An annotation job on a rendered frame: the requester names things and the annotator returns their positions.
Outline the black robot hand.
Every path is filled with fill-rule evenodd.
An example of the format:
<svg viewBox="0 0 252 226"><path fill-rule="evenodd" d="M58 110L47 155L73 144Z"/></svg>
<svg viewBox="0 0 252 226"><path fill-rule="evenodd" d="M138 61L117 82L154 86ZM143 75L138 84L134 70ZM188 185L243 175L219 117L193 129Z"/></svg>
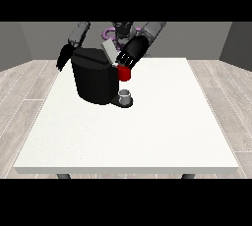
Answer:
<svg viewBox="0 0 252 226"><path fill-rule="evenodd" d="M134 36L125 44L116 40L116 44L121 47L116 62L128 69L132 69L149 49L149 41L143 35Z"/></svg>
<svg viewBox="0 0 252 226"><path fill-rule="evenodd" d="M72 57L74 50L75 47L72 44L65 44L62 47L56 64L56 68L59 71L62 71L68 60Z"/></svg>

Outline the pale grey machine lid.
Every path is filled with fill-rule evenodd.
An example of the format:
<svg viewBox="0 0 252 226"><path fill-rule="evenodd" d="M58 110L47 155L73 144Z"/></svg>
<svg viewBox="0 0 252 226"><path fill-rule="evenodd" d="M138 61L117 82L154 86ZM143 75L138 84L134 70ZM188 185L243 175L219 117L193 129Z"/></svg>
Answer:
<svg viewBox="0 0 252 226"><path fill-rule="evenodd" d="M101 48L105 52L105 55L107 56L109 62L111 64L114 64L116 61L116 58L118 56L118 52L117 52L112 40L108 39L108 40L104 41L101 44Z"/></svg>

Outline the black coffee machine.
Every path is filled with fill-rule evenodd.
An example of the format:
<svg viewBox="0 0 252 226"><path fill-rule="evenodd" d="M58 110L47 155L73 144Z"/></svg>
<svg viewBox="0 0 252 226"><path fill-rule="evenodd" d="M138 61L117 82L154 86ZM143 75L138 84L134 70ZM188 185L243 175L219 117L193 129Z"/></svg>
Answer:
<svg viewBox="0 0 252 226"><path fill-rule="evenodd" d="M98 105L114 104L121 108L133 105L132 97L122 103L118 70L109 63L102 49L77 48L71 64L77 92L85 101Z"/></svg>

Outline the small grey cup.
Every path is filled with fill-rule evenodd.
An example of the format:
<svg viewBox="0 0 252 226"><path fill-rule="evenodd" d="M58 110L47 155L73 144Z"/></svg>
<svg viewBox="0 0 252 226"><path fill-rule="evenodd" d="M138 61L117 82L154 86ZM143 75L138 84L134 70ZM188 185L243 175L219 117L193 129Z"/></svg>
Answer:
<svg viewBox="0 0 252 226"><path fill-rule="evenodd" d="M131 93L128 89L121 89L119 92L118 92L118 95L119 95L119 102L122 104L122 105L127 105L130 103L131 101Z"/></svg>

